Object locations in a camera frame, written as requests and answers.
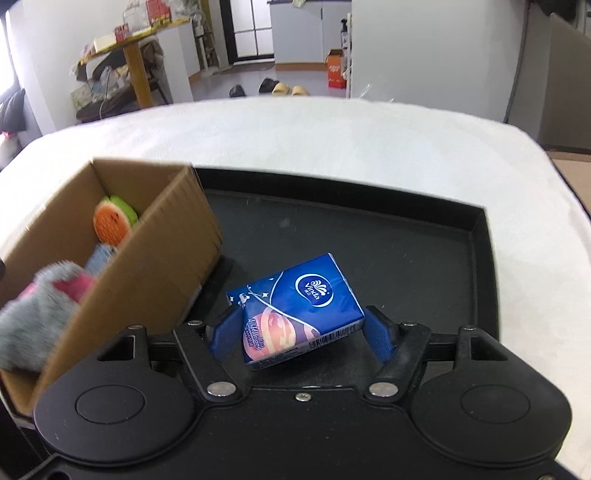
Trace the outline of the blue tissue pack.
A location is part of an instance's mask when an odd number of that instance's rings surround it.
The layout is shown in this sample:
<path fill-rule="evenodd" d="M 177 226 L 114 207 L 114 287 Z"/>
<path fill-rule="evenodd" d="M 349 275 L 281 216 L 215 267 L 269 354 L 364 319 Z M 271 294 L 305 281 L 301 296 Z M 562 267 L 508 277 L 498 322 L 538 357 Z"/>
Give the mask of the blue tissue pack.
<path fill-rule="evenodd" d="M 243 311 L 242 354 L 260 370 L 360 330 L 363 308 L 332 254 L 226 292 Z"/>

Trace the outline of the plush hamburger toy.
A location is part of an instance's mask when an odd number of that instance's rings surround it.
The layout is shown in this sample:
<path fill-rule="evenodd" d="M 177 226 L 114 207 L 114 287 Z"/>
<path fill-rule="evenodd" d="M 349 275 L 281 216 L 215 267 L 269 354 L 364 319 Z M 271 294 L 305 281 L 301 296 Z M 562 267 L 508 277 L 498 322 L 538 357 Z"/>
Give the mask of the plush hamburger toy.
<path fill-rule="evenodd" d="M 103 197 L 94 209 L 93 227 L 98 240 L 118 246 L 138 222 L 135 210 L 118 196 Z"/>

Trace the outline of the black plastic tray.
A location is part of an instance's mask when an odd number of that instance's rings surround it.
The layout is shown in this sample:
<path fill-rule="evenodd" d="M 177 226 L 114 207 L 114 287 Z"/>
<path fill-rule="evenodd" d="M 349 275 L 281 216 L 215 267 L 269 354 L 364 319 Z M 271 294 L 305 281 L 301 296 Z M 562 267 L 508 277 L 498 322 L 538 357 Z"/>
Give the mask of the black plastic tray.
<path fill-rule="evenodd" d="M 450 371 L 451 338 L 471 337 L 475 366 L 500 364 L 497 280 L 480 207 L 384 187 L 199 168 L 224 235 L 221 259 L 188 318 L 204 326 L 226 292 L 331 254 L 363 306 L 432 332 L 428 377 Z"/>

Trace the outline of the brown cardboard box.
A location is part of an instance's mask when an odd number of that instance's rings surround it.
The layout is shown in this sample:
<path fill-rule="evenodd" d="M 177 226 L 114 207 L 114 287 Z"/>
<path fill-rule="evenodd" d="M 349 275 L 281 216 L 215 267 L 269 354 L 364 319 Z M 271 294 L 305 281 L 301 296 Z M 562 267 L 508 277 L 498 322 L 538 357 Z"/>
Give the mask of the brown cardboard box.
<path fill-rule="evenodd" d="M 98 242 L 92 217 L 115 195 L 139 219 L 85 294 L 39 373 L 1 373 L 14 412 L 29 416 L 44 390 L 124 327 L 165 333 L 186 314 L 221 254 L 222 233 L 189 165 L 95 159 L 54 195 L 2 253 L 1 301 L 17 297 L 41 268 L 83 265 Z"/>

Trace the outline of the white bed cover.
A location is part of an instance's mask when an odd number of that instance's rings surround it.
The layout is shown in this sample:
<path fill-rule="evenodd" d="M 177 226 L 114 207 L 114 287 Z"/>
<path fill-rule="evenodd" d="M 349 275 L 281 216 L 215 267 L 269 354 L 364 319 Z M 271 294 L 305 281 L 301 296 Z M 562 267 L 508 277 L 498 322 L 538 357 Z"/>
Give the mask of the white bed cover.
<path fill-rule="evenodd" d="M 573 410 L 560 462 L 590 475 L 590 221 L 546 152 L 506 124 L 425 107 L 330 97 L 175 104 L 66 128 L 1 174 L 8 253 L 95 158 L 276 171 L 483 206 L 495 250 L 501 340 Z"/>

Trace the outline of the grey pink plush slipper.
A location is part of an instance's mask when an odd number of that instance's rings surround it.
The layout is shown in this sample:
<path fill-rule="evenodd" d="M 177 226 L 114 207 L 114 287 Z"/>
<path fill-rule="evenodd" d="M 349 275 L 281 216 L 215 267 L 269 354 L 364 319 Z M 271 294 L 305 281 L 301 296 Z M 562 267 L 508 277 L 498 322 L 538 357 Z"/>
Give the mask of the grey pink plush slipper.
<path fill-rule="evenodd" d="M 39 270 L 1 309 L 1 368 L 40 372 L 96 279 L 60 261 Z"/>

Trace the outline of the black slipper left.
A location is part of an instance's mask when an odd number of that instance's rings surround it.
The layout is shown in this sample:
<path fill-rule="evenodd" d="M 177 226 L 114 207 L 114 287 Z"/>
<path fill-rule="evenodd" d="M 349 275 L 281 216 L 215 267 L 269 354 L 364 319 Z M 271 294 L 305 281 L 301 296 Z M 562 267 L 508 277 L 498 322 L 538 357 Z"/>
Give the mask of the black slipper left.
<path fill-rule="evenodd" d="M 242 98 L 245 97 L 246 94 L 242 88 L 242 85 L 235 85 L 229 90 L 228 96 L 231 98 Z"/>

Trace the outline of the black slipper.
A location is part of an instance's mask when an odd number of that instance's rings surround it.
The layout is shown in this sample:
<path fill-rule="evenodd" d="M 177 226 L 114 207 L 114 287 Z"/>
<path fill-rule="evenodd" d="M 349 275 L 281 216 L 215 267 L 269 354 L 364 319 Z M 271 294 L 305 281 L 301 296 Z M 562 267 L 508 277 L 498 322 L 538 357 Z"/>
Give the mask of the black slipper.
<path fill-rule="evenodd" d="M 229 90 L 228 96 L 231 98 L 242 98 L 245 97 L 246 94 L 242 88 L 242 85 L 235 85 Z"/>
<path fill-rule="evenodd" d="M 277 80 L 264 78 L 262 83 L 259 85 L 259 94 L 272 94 L 278 83 L 279 81 Z"/>

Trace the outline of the beige slipper left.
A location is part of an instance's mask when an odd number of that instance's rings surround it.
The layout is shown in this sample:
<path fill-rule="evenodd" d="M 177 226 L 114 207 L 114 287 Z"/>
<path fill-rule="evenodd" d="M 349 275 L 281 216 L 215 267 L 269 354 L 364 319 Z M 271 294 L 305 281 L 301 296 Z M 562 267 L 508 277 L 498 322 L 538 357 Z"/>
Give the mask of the beige slipper left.
<path fill-rule="evenodd" d="M 271 94 L 273 94 L 273 96 L 288 96 L 290 95 L 290 86 L 283 82 L 277 82 L 276 86 L 273 87 Z"/>

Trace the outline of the beige slipper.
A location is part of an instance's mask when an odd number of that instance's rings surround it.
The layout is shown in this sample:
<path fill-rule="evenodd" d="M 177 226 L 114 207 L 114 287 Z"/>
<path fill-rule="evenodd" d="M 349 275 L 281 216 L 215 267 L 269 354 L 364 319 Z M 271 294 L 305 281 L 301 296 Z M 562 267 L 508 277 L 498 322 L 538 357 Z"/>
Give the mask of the beige slipper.
<path fill-rule="evenodd" d="M 273 94 L 273 96 L 288 96 L 290 95 L 290 86 L 283 82 L 277 82 L 276 86 L 273 87 L 271 94 Z"/>
<path fill-rule="evenodd" d="M 308 96 L 308 90 L 305 89 L 303 86 L 295 85 L 293 89 L 291 89 L 291 95 L 293 96 Z"/>

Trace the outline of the black slipper right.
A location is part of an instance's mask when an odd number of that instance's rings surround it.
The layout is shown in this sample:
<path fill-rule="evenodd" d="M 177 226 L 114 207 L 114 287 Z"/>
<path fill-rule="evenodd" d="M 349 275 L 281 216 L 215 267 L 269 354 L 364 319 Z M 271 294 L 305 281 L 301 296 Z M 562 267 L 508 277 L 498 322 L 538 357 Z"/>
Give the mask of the black slipper right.
<path fill-rule="evenodd" d="M 277 80 L 264 78 L 262 83 L 259 85 L 259 94 L 272 94 L 278 83 L 279 81 Z"/>

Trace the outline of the beige slipper right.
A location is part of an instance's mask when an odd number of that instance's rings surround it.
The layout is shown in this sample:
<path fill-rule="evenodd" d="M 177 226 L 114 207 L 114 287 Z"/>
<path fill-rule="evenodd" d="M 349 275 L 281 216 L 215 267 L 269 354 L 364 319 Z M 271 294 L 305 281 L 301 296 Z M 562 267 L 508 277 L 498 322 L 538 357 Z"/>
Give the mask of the beige slipper right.
<path fill-rule="evenodd" d="M 293 89 L 291 89 L 291 95 L 293 96 L 308 96 L 308 90 L 305 89 L 303 86 L 295 85 Z"/>

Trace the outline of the orange cardboard box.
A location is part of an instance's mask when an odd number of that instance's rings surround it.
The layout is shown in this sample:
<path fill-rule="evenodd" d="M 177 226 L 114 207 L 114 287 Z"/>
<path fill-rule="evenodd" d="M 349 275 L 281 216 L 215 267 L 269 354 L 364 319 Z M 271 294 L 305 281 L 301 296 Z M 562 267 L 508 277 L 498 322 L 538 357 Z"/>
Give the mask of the orange cardboard box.
<path fill-rule="evenodd" d="M 331 49 L 325 58 L 329 88 L 346 89 L 346 56 L 342 49 Z"/>

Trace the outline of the clutter pile under table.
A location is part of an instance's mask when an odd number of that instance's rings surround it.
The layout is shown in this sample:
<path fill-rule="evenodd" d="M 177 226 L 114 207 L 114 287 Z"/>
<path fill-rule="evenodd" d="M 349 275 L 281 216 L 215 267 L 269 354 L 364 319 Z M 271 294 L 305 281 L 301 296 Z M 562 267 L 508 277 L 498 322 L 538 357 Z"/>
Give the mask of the clutter pile under table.
<path fill-rule="evenodd" d="M 157 40 L 149 40 L 139 47 L 151 93 L 156 92 L 168 105 L 158 71 L 163 66 L 163 51 Z M 131 75 L 121 49 L 108 53 L 94 68 L 85 84 L 71 94 L 76 120 L 90 123 L 126 113 L 137 103 Z"/>

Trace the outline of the yellow round table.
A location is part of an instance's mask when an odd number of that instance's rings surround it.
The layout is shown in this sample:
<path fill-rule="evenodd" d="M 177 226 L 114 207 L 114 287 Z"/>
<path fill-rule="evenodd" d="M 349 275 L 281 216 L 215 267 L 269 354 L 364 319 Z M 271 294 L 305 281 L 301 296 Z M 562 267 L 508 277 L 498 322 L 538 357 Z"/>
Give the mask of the yellow round table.
<path fill-rule="evenodd" d="M 151 96 L 151 90 L 147 79 L 147 73 L 140 52 L 139 42 L 154 36 L 161 31 L 170 30 L 173 27 L 177 27 L 190 22 L 189 17 L 181 17 L 174 21 L 165 22 L 158 26 L 152 26 L 133 33 L 126 39 L 115 42 L 102 49 L 95 49 L 84 55 L 76 64 L 76 71 L 79 71 L 84 65 L 90 60 L 93 60 L 99 56 L 106 55 L 115 50 L 122 50 L 124 59 L 126 61 L 128 71 L 130 74 L 131 85 L 133 87 L 135 97 L 138 106 L 141 109 L 151 108 L 154 106 L 153 99 Z"/>

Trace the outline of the red snack box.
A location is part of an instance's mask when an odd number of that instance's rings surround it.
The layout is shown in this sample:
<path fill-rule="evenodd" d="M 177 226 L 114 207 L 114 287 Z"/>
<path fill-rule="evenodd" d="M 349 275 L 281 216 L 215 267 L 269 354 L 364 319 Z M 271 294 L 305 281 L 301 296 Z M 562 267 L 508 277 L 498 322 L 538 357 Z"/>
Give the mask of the red snack box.
<path fill-rule="evenodd" d="M 169 22 L 171 20 L 171 11 L 165 0 L 146 0 L 145 7 L 148 20 L 151 24 L 158 22 Z"/>

